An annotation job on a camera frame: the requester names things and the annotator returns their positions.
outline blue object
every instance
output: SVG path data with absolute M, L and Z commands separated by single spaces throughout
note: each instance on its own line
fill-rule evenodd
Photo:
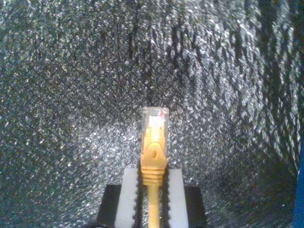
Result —
M 298 174 L 298 184 L 296 186 L 294 202 L 294 228 L 304 227 L 304 137 L 302 140 L 301 164 Z

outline yellow cable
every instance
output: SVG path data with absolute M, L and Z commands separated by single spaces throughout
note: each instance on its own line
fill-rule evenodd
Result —
M 158 186 L 148 185 L 148 209 L 149 209 L 149 228 L 160 227 L 160 205 L 158 199 Z
M 159 187 L 167 167 L 164 121 L 160 124 L 159 119 L 152 117 L 144 129 L 141 172 L 143 184 L 148 187 L 149 228 L 160 227 Z

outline crinkled silver background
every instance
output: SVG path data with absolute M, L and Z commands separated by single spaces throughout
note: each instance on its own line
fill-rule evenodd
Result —
M 0 226 L 94 220 L 138 162 L 145 105 L 170 109 L 169 165 L 201 187 L 211 226 L 290 226 L 299 1 L 0 4 Z

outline silver insulation material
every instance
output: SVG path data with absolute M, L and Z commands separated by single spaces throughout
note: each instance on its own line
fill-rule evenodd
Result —
M 1 227 L 95 220 L 138 164 L 144 106 L 169 108 L 169 166 L 201 187 L 210 227 L 291 226 L 301 1 L 0 5 Z

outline yellow ethernet cable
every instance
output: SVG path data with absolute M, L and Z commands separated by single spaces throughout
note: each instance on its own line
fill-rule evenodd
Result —
M 159 187 L 167 167 L 168 116 L 167 108 L 143 109 L 141 173 L 148 188 L 149 228 L 160 227 Z

